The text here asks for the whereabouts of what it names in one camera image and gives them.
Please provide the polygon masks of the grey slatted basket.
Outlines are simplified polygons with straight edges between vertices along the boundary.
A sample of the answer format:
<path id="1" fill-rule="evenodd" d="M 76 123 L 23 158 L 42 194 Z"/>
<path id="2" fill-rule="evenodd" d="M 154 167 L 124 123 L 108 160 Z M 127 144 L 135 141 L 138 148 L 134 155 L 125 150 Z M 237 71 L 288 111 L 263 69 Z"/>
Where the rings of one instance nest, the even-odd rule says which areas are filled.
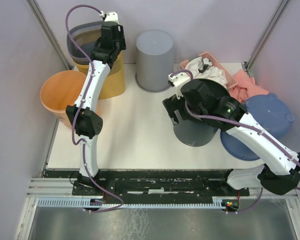
<path id="1" fill-rule="evenodd" d="M 123 50 L 101 48 L 100 37 L 103 24 L 103 21 L 85 23 L 69 31 L 70 35 L 66 37 L 67 48 L 76 63 L 88 64 L 87 57 L 90 57 L 92 61 L 100 61 L 110 68 L 113 67 Z"/>

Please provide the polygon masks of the blue plastic bucket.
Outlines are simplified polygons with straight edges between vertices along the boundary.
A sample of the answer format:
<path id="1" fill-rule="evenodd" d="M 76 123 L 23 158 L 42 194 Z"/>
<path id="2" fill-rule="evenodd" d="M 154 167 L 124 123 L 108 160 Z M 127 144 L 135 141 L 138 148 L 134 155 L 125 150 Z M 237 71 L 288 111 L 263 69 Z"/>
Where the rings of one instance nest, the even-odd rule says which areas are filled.
<path id="1" fill-rule="evenodd" d="M 295 116 L 288 106 L 275 93 L 255 95 L 243 102 L 248 112 L 272 136 L 280 140 L 291 129 Z M 242 161 L 256 161 L 259 156 L 244 143 L 226 132 L 220 133 L 220 140 L 225 150 Z"/>

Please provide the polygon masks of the grey round bin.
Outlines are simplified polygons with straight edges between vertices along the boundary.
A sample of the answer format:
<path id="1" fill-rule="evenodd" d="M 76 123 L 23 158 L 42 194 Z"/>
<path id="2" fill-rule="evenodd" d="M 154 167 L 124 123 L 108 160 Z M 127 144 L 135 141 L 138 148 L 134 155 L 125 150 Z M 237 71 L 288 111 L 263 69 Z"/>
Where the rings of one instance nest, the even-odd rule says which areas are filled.
<path id="1" fill-rule="evenodd" d="M 140 88 L 151 93 L 167 90 L 168 74 L 174 70 L 173 38 L 162 30 L 149 30 L 136 41 L 135 80 Z"/>

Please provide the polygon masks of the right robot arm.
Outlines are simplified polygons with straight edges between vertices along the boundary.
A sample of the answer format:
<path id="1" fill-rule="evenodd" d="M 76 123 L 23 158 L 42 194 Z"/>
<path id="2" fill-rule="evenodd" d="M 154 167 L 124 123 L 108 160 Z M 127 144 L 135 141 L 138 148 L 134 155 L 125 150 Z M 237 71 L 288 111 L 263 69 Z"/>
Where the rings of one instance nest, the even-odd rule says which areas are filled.
<path id="1" fill-rule="evenodd" d="M 229 169 L 219 183 L 221 193 L 232 195 L 243 188 L 264 188 L 282 196 L 297 190 L 300 182 L 300 152 L 273 137 L 253 115 L 221 84 L 210 79 L 169 79 L 175 94 L 163 105 L 174 125 L 183 120 L 208 125 L 233 136 L 255 154 L 263 164 L 246 169 Z"/>

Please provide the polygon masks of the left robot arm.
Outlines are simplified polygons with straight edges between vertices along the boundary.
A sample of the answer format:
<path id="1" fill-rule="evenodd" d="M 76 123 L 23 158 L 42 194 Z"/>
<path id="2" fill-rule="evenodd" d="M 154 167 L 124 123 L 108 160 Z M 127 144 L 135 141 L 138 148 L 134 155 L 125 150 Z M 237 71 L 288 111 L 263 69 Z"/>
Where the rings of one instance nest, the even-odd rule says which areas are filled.
<path id="1" fill-rule="evenodd" d="M 75 186 L 82 185 L 89 195 L 96 195 L 101 183 L 96 180 L 99 173 L 97 163 L 97 140 L 103 128 L 103 119 L 97 114 L 97 103 L 108 76 L 114 76 L 107 94 L 121 95 L 126 88 L 122 51 L 126 49 L 124 29 L 116 20 L 104 21 L 100 27 L 100 37 L 96 40 L 89 61 L 88 73 L 73 105 L 66 107 L 66 115 L 71 123 L 71 137 L 74 145 L 81 150 L 81 166 Z"/>

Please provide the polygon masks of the black cylindrical bin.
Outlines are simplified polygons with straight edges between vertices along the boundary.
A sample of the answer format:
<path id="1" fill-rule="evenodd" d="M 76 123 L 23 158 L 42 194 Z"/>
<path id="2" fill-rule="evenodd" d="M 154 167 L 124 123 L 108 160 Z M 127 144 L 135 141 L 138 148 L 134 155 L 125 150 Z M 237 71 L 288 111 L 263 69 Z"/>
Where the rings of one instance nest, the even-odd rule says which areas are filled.
<path id="1" fill-rule="evenodd" d="M 195 115 L 210 115 L 217 107 L 221 98 L 229 96 L 228 90 L 221 84 L 204 78 L 196 78 L 185 83 L 180 92 L 184 98 L 185 109 Z M 175 136 L 183 144 L 190 147 L 201 147 L 208 144 L 217 132 L 217 128 L 210 126 L 212 120 L 205 120 L 190 115 L 188 120 L 182 120 L 177 113 L 179 124 L 173 125 Z"/>

